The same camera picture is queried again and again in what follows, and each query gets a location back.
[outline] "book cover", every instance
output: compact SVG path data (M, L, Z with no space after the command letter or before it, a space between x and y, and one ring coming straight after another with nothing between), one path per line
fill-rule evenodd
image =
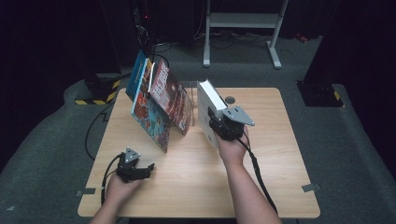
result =
M190 127L192 100L163 60L159 62L149 92L169 119L185 135Z
M142 66L139 64L135 74L131 74L131 78L134 78L134 80L130 81L130 91L127 94L133 99L131 114L134 119L140 123L161 150L166 152L169 142L170 119L155 100L149 97L152 67L153 64L150 59L146 58Z
M207 141L213 148L219 148L219 142L209 126L210 117L208 116L208 108L214 112L216 118L222 118L222 110L227 109L227 105L220 97L219 93L212 86L209 80L198 82L198 122L204 132Z

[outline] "hand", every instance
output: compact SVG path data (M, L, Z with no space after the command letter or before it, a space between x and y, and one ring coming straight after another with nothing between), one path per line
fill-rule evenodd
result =
M118 175L113 174L106 188L105 203L121 207L137 187L140 186L142 181L143 180L134 180L132 182L125 183Z
M240 139L242 140L243 143L247 145L248 128L246 125L244 127L244 132L246 135L243 134ZM219 142L219 154L224 162L224 165L225 166L233 165L233 164L243 165L244 156L247 151L245 147L242 146L242 144L237 140L233 140L232 142L230 142L230 141L222 140L216 133L215 136Z

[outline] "gray carpet floor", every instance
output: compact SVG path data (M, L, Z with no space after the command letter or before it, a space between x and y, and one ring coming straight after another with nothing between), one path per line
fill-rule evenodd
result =
M202 67L199 40L195 47L160 45L156 53L167 59L181 81L209 78L215 87L280 90L307 172L312 183L320 185L316 196L321 211L315 219L282 219L284 223L396 223L395 180L363 130L345 88L333 85L344 107L307 107L299 93L296 81L304 79L320 38L307 43L279 38L280 70L274 69L265 42L252 39L213 40L208 68ZM154 62L160 59L155 56ZM127 82L123 79L120 89ZM30 132L0 175L0 223L89 222L78 215L81 198L76 194L85 188L93 165L84 147L86 133L106 105L75 105L75 97L85 88L81 80L65 91L64 106ZM107 117L111 109L105 111ZM106 129L103 117L93 123L87 138L93 156ZM185 221L132 219L132 223ZM127 222L124 218L119 223ZM209 222L213 220L190 220Z

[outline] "person's right hand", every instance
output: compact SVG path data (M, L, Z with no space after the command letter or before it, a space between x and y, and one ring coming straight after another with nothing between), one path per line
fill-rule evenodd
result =
M248 128L246 125L244 130L248 136ZM233 140L232 142L222 140L216 133L215 136L219 142L219 154L224 162L224 165L243 165L244 156L247 151L245 147L242 146L242 144L237 140ZM246 145L248 144L248 139L244 134L240 139Z

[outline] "person's left hand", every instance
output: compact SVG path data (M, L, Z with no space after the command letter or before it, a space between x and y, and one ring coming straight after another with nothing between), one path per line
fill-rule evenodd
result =
M121 207L142 182L140 179L125 183L118 175L113 174L106 188L105 203Z

